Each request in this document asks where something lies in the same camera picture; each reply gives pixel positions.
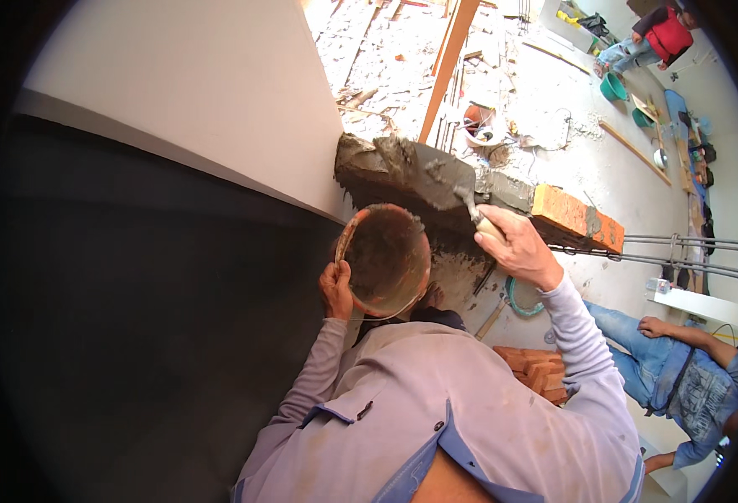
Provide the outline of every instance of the dark gray wall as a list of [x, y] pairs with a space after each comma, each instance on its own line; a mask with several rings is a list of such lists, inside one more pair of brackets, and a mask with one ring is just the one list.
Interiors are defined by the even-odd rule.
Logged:
[[32, 117], [2, 152], [0, 377], [25, 447], [66, 500], [224, 500], [316, 337], [340, 226]]

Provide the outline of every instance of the orange wooden post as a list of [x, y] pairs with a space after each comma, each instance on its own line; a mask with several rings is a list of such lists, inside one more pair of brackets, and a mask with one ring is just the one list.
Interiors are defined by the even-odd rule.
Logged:
[[464, 40], [467, 38], [469, 25], [472, 24], [479, 3], [481, 3], [481, 0], [457, 0], [453, 17], [447, 27], [447, 34], [444, 35], [442, 50], [440, 50], [440, 55], [433, 67], [435, 70], [433, 93], [430, 95], [430, 103], [428, 103], [427, 112], [424, 114], [422, 131], [419, 133], [419, 143], [425, 143], [427, 136], [430, 135], [435, 115], [439, 112], [439, 104], [444, 99], [444, 93], [447, 92], [453, 68], [458, 58], [461, 57], [461, 46], [464, 45]]

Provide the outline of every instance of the red vest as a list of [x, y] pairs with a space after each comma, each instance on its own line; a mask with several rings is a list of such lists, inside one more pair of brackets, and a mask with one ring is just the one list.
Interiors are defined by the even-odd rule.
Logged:
[[690, 35], [687, 28], [676, 19], [676, 12], [670, 7], [666, 8], [668, 19], [655, 25], [645, 34], [651, 48], [663, 61], [667, 61], [672, 54], [678, 54], [685, 47], [693, 45], [693, 35]]

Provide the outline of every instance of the bare foot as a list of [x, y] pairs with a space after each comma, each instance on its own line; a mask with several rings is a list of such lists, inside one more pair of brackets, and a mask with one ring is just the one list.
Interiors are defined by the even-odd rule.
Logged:
[[436, 309], [439, 309], [443, 303], [444, 290], [442, 290], [439, 282], [434, 281], [427, 285], [427, 291], [424, 292], [424, 297], [416, 303], [414, 310], [424, 309], [425, 307], [435, 307]]

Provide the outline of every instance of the brick stack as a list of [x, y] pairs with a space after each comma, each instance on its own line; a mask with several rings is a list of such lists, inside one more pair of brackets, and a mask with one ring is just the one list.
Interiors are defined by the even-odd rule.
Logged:
[[521, 349], [519, 347], [495, 346], [495, 353], [509, 364], [515, 377], [554, 405], [567, 400], [567, 390], [562, 384], [565, 364], [562, 357], [545, 349]]

